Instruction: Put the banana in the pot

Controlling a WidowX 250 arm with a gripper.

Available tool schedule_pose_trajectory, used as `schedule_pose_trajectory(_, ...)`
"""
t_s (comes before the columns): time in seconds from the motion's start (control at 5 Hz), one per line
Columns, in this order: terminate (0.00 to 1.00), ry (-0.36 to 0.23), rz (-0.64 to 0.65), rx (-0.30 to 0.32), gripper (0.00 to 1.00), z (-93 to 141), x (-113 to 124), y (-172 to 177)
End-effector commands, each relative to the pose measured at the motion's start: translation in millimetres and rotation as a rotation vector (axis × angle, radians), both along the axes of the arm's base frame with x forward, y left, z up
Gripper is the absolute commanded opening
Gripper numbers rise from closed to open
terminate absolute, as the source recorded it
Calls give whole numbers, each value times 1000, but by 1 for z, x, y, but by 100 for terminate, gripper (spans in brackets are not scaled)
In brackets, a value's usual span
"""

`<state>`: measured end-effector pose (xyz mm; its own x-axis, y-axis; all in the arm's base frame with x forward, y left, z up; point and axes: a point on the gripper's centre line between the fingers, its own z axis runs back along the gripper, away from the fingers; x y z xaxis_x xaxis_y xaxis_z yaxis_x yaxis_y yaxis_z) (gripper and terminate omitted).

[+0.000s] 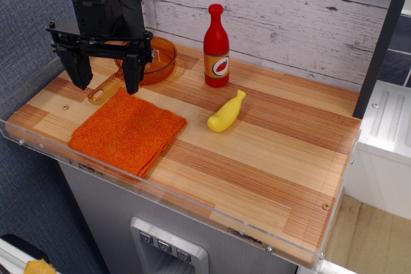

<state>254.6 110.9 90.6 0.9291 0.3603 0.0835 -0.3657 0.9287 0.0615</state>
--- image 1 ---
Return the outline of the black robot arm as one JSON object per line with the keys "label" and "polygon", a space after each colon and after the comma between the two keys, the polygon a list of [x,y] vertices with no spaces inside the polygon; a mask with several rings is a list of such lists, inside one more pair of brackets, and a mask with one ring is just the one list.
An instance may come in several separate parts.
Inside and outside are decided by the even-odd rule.
{"label": "black robot arm", "polygon": [[92,80],[90,57],[120,59],[127,92],[135,94],[153,60],[143,0],[72,0],[75,19],[51,21],[51,46],[71,81],[85,89]]}

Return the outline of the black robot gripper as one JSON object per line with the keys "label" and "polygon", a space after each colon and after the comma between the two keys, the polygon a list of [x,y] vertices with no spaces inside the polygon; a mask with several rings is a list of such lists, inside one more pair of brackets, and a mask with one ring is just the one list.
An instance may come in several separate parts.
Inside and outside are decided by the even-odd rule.
{"label": "black robot gripper", "polygon": [[72,0],[75,18],[50,21],[52,49],[72,83],[85,90],[92,80],[88,56],[123,58],[130,95],[139,90],[145,62],[152,62],[152,33],[145,30],[142,0]]}

